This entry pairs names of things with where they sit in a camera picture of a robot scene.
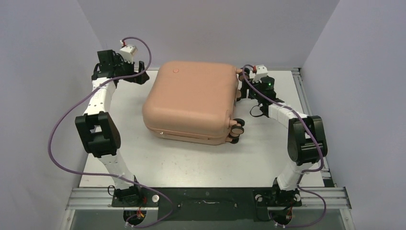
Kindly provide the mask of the pink hard-shell suitcase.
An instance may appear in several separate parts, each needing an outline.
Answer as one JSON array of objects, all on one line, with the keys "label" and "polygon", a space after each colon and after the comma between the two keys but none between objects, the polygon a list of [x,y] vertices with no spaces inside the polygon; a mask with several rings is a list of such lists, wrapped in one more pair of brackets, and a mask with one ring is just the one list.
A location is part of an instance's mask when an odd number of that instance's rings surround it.
[{"label": "pink hard-shell suitcase", "polygon": [[146,128],[159,138],[235,144],[244,120],[234,116],[242,70],[224,63],[169,61],[156,75],[142,108]]}]

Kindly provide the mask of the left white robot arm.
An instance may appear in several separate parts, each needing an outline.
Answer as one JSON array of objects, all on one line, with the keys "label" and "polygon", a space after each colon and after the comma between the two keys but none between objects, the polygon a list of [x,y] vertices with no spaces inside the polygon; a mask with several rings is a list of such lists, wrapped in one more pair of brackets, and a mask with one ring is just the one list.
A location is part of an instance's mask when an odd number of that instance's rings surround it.
[{"label": "left white robot arm", "polygon": [[75,126],[87,153],[97,158],[113,175],[114,198],[126,201],[131,206],[142,202],[143,193],[136,185],[136,177],[126,166],[119,149],[120,133],[109,114],[113,94],[118,85],[118,77],[129,76],[128,82],[143,84],[149,76],[143,73],[136,77],[134,56],[137,48],[133,45],[123,46],[118,52],[103,50],[97,53],[99,63],[91,77],[95,90],[88,107],[81,116],[75,118]]}]

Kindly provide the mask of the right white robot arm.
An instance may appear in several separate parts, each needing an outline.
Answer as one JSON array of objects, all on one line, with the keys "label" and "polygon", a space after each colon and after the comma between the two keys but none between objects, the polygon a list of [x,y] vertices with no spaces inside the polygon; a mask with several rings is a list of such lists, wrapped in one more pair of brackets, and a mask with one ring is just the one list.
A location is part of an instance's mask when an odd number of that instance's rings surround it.
[{"label": "right white robot arm", "polygon": [[305,174],[323,169],[327,155],[327,141],[321,117],[310,116],[295,111],[277,97],[275,80],[264,76],[260,80],[249,79],[244,73],[238,77],[242,81],[241,96],[258,101],[262,114],[278,121],[288,130],[287,152],[290,161],[275,179],[271,200],[283,205],[290,198],[290,191],[299,188]]}]

